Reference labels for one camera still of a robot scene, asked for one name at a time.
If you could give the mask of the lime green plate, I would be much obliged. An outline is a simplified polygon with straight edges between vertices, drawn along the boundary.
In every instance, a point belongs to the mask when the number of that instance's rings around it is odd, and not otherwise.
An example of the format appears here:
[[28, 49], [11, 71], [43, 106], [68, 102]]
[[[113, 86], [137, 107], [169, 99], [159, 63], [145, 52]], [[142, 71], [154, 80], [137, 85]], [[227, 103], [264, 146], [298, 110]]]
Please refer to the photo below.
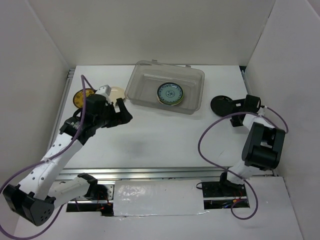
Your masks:
[[175, 106], [184, 99], [184, 94], [179, 91], [166, 90], [158, 94], [158, 99], [162, 104]]

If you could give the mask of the yellow patterned plate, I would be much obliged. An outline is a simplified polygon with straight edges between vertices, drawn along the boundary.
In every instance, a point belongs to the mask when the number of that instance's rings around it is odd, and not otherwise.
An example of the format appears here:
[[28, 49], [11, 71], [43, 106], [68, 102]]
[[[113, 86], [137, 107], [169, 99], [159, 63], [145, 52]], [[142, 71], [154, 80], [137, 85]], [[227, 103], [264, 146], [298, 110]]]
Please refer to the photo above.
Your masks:
[[95, 93], [96, 93], [96, 90], [91, 88], [86, 88], [85, 91], [83, 90], [77, 91], [72, 98], [73, 105], [78, 109], [82, 108], [84, 103], [84, 95], [86, 97], [89, 97], [90, 95], [93, 95]]

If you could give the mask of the large blue floral plate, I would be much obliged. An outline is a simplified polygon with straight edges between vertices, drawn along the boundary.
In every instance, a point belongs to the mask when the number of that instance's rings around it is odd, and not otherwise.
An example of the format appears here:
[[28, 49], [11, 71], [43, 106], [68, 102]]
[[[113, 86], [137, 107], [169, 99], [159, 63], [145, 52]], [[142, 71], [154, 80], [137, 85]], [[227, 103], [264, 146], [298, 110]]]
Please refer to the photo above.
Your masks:
[[182, 87], [173, 82], [166, 82], [160, 85], [156, 94], [160, 103], [169, 106], [179, 104], [184, 97], [184, 91]]

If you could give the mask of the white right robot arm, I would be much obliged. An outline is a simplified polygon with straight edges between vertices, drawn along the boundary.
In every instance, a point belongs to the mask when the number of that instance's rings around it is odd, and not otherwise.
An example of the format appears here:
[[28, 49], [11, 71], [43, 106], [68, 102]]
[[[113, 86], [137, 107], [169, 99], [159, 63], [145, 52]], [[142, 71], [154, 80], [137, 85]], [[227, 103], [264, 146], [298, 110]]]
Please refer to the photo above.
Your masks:
[[262, 105], [257, 96], [248, 94], [243, 99], [233, 100], [219, 95], [212, 99], [211, 109], [220, 117], [237, 113], [231, 117], [231, 125], [249, 130], [240, 161], [229, 171], [223, 172], [217, 184], [219, 193], [229, 196], [235, 189], [243, 187], [244, 180], [260, 171], [271, 171], [278, 167], [288, 130], [280, 129], [264, 118], [265, 110], [270, 108]]

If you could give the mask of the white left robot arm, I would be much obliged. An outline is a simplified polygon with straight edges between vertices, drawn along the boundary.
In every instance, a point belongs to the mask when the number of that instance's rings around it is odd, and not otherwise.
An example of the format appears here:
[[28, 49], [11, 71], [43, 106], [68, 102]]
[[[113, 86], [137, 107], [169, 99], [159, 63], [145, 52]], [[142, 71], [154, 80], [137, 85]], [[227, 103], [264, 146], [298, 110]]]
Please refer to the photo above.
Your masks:
[[35, 226], [43, 225], [53, 211], [77, 197], [92, 200], [99, 193], [96, 178], [80, 173], [73, 180], [53, 186], [69, 160], [100, 128], [112, 128], [132, 120], [122, 98], [116, 100], [118, 110], [105, 96], [92, 94], [68, 118], [41, 163], [17, 185], [8, 184], [3, 195], [9, 208]]

